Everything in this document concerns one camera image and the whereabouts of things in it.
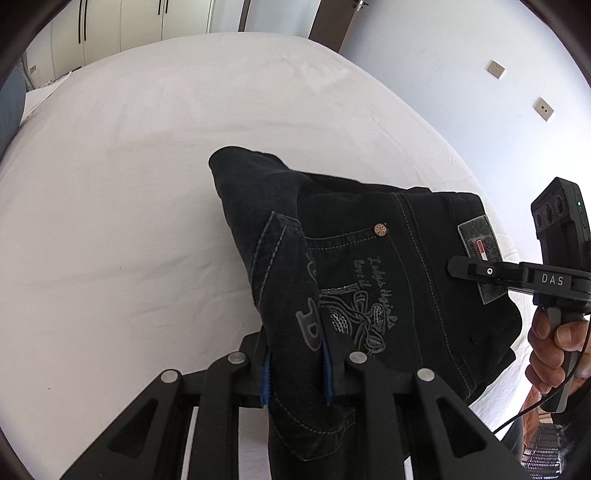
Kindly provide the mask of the person's right hand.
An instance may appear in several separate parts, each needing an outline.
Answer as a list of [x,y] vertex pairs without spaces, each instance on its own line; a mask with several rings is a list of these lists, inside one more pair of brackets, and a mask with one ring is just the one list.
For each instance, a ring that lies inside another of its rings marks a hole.
[[589,329],[586,320],[563,324],[554,332],[550,320],[538,307],[528,332],[528,341],[533,348],[525,375],[541,394],[548,394],[566,378],[562,368],[567,352],[579,352],[580,364],[573,376],[569,394],[574,394],[590,378],[590,344],[584,347]]

